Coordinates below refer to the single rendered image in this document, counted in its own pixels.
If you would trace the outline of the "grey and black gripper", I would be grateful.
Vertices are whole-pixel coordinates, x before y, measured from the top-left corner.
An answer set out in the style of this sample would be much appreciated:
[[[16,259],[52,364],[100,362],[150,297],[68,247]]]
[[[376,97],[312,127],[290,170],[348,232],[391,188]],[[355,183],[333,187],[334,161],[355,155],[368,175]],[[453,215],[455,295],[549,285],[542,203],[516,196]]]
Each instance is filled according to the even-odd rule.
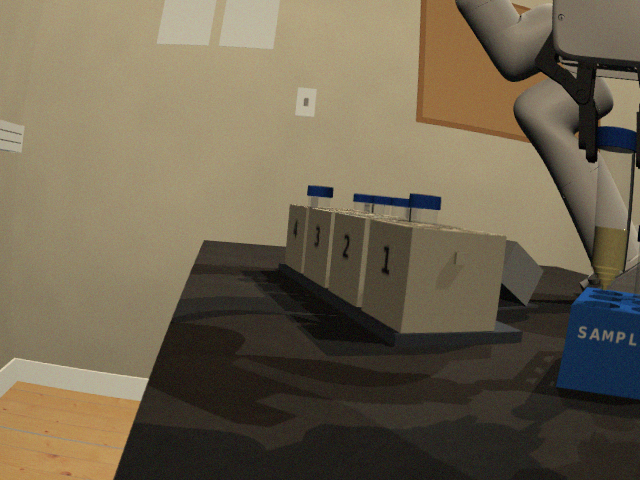
[[[595,79],[640,81],[640,0],[553,0],[552,31],[535,65],[579,105],[579,149],[597,162]]]

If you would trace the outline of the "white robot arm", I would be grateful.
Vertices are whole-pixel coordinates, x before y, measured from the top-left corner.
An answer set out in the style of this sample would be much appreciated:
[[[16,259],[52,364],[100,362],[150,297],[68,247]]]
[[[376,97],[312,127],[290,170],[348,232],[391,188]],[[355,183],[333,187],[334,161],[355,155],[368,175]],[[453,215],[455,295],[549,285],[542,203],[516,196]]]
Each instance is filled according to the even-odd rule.
[[[534,61],[552,31],[553,4],[539,5],[519,16],[510,0],[455,1],[506,80],[519,82],[541,72]],[[596,77],[594,90],[599,120],[611,112],[614,101],[604,77]],[[586,151],[579,149],[575,137],[579,131],[579,105],[548,77],[522,92],[513,111],[519,127],[546,165],[591,262],[598,159],[589,163]],[[625,271],[638,263],[638,229],[631,220]]]

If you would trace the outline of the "blue tube rack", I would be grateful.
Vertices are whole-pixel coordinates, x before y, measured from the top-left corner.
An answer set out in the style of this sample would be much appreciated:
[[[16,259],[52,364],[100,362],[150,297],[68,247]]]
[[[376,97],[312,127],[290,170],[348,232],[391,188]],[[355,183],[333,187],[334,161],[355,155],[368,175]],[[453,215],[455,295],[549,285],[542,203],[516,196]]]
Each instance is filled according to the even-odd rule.
[[[556,387],[640,399],[640,299],[582,292],[571,305]]]

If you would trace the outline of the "clear conical tube with yellow liquid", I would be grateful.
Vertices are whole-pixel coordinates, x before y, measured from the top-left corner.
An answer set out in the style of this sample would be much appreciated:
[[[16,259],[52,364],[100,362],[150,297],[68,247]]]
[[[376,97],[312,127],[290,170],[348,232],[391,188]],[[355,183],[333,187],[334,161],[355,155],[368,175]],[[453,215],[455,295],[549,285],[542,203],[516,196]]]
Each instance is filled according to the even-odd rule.
[[[634,191],[636,132],[596,128],[598,176],[591,268],[601,290],[625,273]]]

